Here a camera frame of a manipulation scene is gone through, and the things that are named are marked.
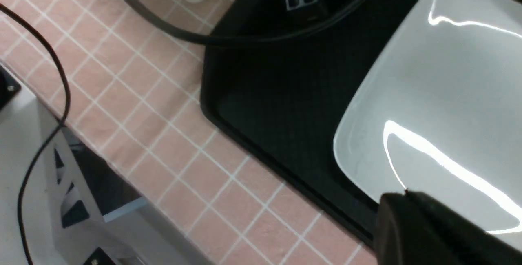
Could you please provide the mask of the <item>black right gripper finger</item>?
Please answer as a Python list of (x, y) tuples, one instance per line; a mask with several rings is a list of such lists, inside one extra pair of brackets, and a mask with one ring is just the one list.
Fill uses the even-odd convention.
[(423, 192), (384, 193), (374, 235), (379, 265), (520, 265), (521, 251)]

